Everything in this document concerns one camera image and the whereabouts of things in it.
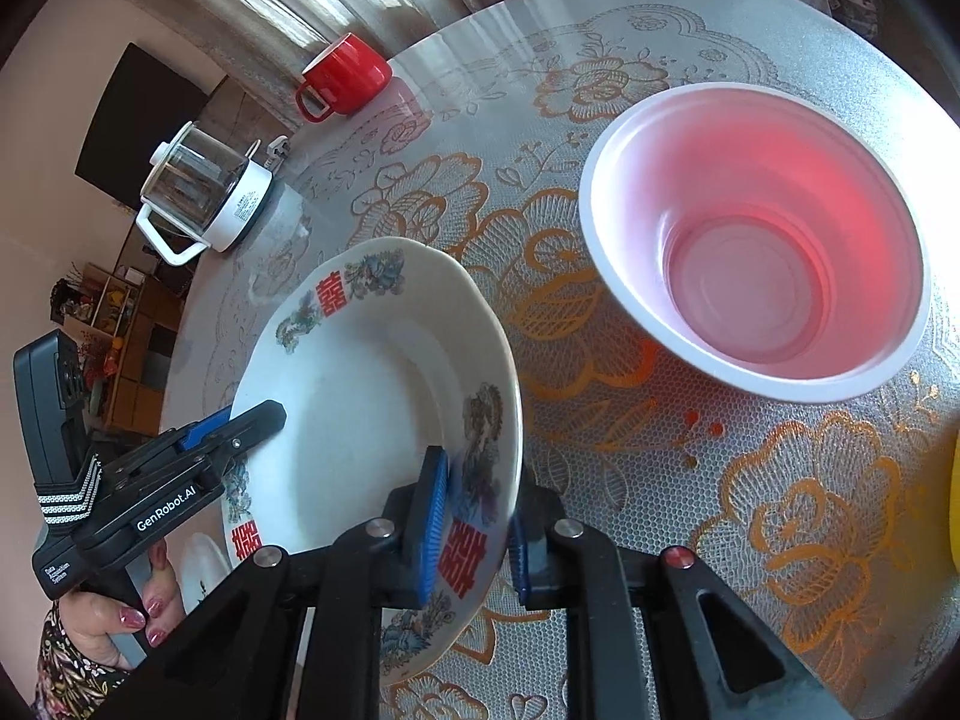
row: table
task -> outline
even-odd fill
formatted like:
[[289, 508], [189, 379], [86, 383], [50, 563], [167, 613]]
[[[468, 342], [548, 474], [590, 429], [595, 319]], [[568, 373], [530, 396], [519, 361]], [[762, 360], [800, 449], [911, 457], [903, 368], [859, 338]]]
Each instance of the table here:
[[[166, 424], [232, 400], [260, 329], [321, 261], [385, 234], [460, 260], [523, 388], [526, 461], [618, 543], [694, 547], [857, 716], [894, 706], [960, 634], [947, 494], [960, 419], [960, 131], [892, 62], [794, 0], [513, 0], [391, 62], [361, 113], [304, 127], [284, 191], [187, 301]], [[810, 100], [891, 167], [919, 209], [933, 316], [909, 365], [843, 404], [710, 380], [619, 309], [580, 235], [590, 145], [632, 103], [742, 81]], [[383, 716], [565, 717], [563, 616], [497, 579]]]

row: red mug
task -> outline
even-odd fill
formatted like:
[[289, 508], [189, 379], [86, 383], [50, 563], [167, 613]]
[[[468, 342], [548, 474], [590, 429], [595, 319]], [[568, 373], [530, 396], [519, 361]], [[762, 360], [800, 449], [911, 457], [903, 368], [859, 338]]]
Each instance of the red mug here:
[[[309, 122], [323, 122], [331, 113], [353, 113], [375, 98], [393, 74], [387, 60], [352, 32], [347, 33], [304, 68], [304, 83], [296, 90], [296, 107]], [[318, 116], [304, 105], [308, 88], [325, 105]]]

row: person's arm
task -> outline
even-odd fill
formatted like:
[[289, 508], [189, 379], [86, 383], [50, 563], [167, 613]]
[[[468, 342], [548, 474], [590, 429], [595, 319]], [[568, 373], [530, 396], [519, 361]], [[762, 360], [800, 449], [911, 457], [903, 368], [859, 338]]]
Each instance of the person's arm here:
[[107, 695], [123, 683], [131, 664], [117, 650], [111, 634], [146, 627], [147, 640], [158, 646], [184, 619], [184, 601], [167, 546], [150, 548], [152, 574], [143, 589], [148, 618], [135, 608], [94, 593], [71, 591], [54, 603], [43, 623], [37, 694], [32, 709], [40, 720], [89, 717]]

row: pink bowl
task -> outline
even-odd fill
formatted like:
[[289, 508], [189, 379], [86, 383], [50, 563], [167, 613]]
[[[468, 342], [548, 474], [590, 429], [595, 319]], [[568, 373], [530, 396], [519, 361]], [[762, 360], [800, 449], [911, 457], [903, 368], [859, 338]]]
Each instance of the pink bowl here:
[[589, 153], [580, 219], [634, 319], [746, 391], [845, 400], [923, 335], [930, 274], [896, 180], [790, 95], [714, 83], [637, 103]]

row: black screen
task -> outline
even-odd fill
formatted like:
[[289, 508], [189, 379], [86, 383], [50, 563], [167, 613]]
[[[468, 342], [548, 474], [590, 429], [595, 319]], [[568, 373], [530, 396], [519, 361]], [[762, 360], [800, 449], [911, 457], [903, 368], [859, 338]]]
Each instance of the black screen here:
[[139, 209], [154, 149], [193, 121], [207, 99], [195, 84], [131, 43], [93, 114], [75, 173]]

